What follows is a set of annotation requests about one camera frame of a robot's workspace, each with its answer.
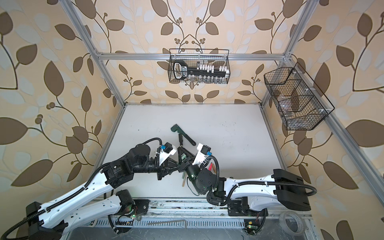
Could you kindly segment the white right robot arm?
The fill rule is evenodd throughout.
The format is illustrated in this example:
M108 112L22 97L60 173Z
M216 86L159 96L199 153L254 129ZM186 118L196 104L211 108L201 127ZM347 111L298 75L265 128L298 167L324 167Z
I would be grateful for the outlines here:
M231 201L246 198L251 211L260 212L275 206L294 211L310 211L309 197L317 189L304 183L303 178L283 169L274 169L272 175L256 179L222 178L213 173L207 164L218 160L210 148L203 146L197 155L178 147L179 171L187 175L187 185L196 196L204 196L209 204L228 206Z

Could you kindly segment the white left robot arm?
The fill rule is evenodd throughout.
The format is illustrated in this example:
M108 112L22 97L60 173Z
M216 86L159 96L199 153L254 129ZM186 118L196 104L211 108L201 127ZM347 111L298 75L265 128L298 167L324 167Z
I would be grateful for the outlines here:
M28 239L59 240L62 234L96 218L133 214L138 208L128 190L118 191L100 203L90 202L131 181L135 174L156 173L161 180L177 170L175 161L168 164L176 151L175 146L166 143L151 158L147 144L136 145L118 160L100 166L84 184L67 194L45 204L30 204L27 216L38 212L41 215L28 221Z

